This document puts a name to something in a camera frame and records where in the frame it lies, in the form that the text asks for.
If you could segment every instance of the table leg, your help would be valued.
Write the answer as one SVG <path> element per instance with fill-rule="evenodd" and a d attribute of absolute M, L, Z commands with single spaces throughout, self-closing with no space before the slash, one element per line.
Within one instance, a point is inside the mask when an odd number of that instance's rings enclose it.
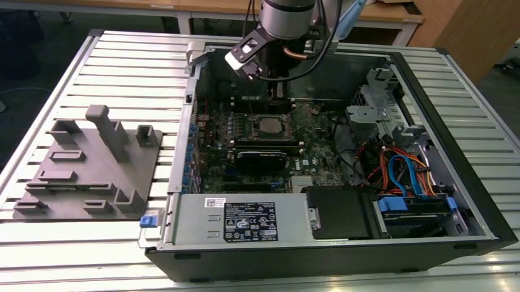
<path fill-rule="evenodd" d="M 177 18 L 179 22 L 179 31 L 182 35 L 191 35 L 191 15 L 190 12 L 177 12 Z"/>
<path fill-rule="evenodd" d="M 166 33 L 179 33 L 179 21 L 175 17 L 161 17 L 161 21 L 163 22 L 163 28 Z"/>
<path fill-rule="evenodd" d="M 405 47 L 408 45 L 409 40 L 412 39 L 416 29 L 417 29 L 416 23 L 407 23 L 404 28 L 399 31 L 397 37 L 392 45 Z"/>
<path fill-rule="evenodd" d="M 66 24 L 72 23 L 72 12 L 59 12 L 59 16 L 62 16 L 63 22 Z"/>

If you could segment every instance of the motherboard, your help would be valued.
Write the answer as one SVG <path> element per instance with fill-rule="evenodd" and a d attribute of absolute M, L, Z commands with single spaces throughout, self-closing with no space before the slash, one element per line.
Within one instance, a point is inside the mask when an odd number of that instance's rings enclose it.
<path fill-rule="evenodd" d="M 329 112 L 309 103 L 292 108 L 286 114 L 237 113 L 217 103 L 199 111 L 203 193 L 292 193 L 344 185 Z"/>

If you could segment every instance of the barcode sticker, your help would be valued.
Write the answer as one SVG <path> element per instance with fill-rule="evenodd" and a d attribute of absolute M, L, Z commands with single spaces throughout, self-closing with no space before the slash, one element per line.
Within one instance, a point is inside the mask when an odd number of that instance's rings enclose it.
<path fill-rule="evenodd" d="M 206 208 L 223 208 L 226 203 L 226 198 L 206 198 L 205 207 Z"/>
<path fill-rule="evenodd" d="M 151 6 L 153 8 L 173 9 L 173 5 L 157 5 L 157 4 L 151 4 L 150 6 Z"/>

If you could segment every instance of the metal bracket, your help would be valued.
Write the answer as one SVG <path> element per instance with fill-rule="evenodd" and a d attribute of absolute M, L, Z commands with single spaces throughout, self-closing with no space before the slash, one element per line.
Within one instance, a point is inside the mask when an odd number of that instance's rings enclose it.
<path fill-rule="evenodd" d="M 187 43 L 186 61 L 189 66 L 197 65 L 206 60 L 205 52 L 206 52 L 205 41 L 191 41 Z"/>
<path fill-rule="evenodd" d="M 185 73 L 191 76 L 191 72 L 194 72 L 194 67 L 193 66 L 186 66 L 185 67 Z"/>
<path fill-rule="evenodd" d="M 317 40 L 314 43 L 313 43 L 313 47 L 312 47 L 312 51 L 314 53 L 318 53 L 322 46 L 324 46 L 325 42 L 322 40 Z M 329 46 L 329 49 L 326 50 L 326 55 L 334 55 L 336 54 L 336 51 L 338 49 L 338 45 L 340 45 L 340 40 L 333 40 L 333 42 L 330 43 L 330 46 Z"/>
<path fill-rule="evenodd" d="M 318 208 L 309 208 L 309 223 L 312 230 L 322 229 L 322 223 L 320 222 Z"/>
<path fill-rule="evenodd" d="M 388 114 L 373 106 L 352 105 L 348 107 L 350 120 L 357 123 L 376 123 L 391 120 Z"/>
<path fill-rule="evenodd" d="M 392 137 L 399 145 L 411 145 L 416 141 L 416 137 L 424 132 L 424 126 L 397 126 L 392 131 Z"/>

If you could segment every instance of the wooden table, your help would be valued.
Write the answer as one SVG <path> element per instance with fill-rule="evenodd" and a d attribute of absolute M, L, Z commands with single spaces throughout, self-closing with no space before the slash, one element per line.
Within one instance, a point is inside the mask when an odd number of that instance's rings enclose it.
<path fill-rule="evenodd" d="M 248 13 L 249 0 L 178 0 L 175 10 L 179 11 L 181 33 L 191 33 L 193 18 L 243 20 Z M 261 0 L 256 1 L 256 14 L 260 14 Z M 417 25 L 424 22 L 421 15 L 408 14 L 401 4 L 381 2 L 366 5 L 357 27 L 399 30 L 395 46 L 407 46 Z"/>
<path fill-rule="evenodd" d="M 261 2 L 256 1 L 256 14 Z M 0 8 L 177 17 L 186 35 L 193 33 L 194 18 L 243 20 L 248 4 L 249 0 L 0 0 Z M 377 2 L 365 7 L 356 26 L 399 30 L 393 45 L 407 46 L 423 22 L 424 17 L 408 14 L 403 5 Z"/>

